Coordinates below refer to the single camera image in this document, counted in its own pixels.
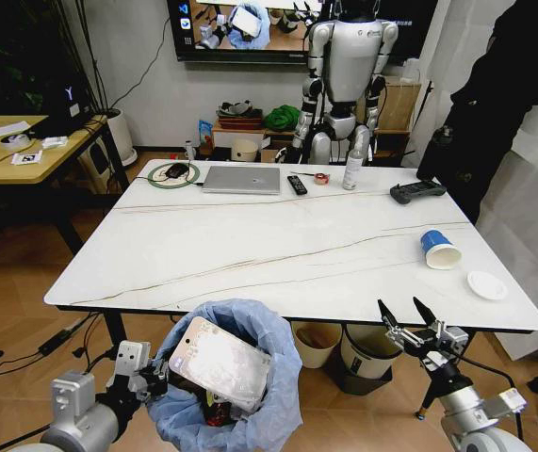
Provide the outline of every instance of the computer mouse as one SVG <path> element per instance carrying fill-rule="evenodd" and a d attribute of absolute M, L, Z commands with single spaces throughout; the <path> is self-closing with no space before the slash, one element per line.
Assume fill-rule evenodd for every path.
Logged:
<path fill-rule="evenodd" d="M 173 163 L 170 168 L 166 169 L 166 176 L 169 179 L 176 179 L 177 177 L 181 177 L 187 171 L 189 171 L 188 165 L 185 165 L 184 163 Z"/>

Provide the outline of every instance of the laptop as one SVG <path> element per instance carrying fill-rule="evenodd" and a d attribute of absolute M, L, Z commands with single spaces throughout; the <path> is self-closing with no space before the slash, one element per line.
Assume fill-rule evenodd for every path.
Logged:
<path fill-rule="evenodd" d="M 278 195 L 281 193 L 281 177 L 278 168 L 211 167 L 202 191 Z"/>
<path fill-rule="evenodd" d="M 90 99 L 78 77 L 59 77 L 45 93 L 43 113 L 49 116 L 25 133 L 31 138 L 68 137 L 92 118 Z"/>

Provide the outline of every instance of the mouse pad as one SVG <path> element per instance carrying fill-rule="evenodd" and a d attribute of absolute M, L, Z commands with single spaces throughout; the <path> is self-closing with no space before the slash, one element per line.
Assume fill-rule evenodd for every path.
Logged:
<path fill-rule="evenodd" d="M 172 165 L 174 165 L 174 163 L 183 163 L 185 165 L 189 165 L 188 174 L 185 173 L 175 179 L 167 179 L 166 171 Z M 183 161 L 167 163 L 165 165 L 160 165 L 159 167 L 152 169 L 147 175 L 147 180 L 152 186 L 155 186 L 157 188 L 181 188 L 182 186 L 188 186 L 190 184 L 193 184 L 195 181 L 197 181 L 198 177 L 200 177 L 200 170 L 192 163 L 188 164 Z"/>

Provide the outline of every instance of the red tape roll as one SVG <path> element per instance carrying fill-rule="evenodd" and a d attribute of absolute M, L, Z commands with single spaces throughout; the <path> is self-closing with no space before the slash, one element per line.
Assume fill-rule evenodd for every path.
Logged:
<path fill-rule="evenodd" d="M 323 174 L 322 172 L 315 174 L 315 184 L 318 186 L 326 186 L 329 184 L 329 174 Z"/>

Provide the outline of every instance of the green cloth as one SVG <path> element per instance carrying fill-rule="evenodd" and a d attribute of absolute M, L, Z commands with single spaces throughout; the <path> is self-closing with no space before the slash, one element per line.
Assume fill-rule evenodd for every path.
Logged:
<path fill-rule="evenodd" d="M 295 106 L 281 105 L 272 110 L 263 120 L 265 127 L 276 131 L 294 130 L 298 123 L 300 110 Z"/>

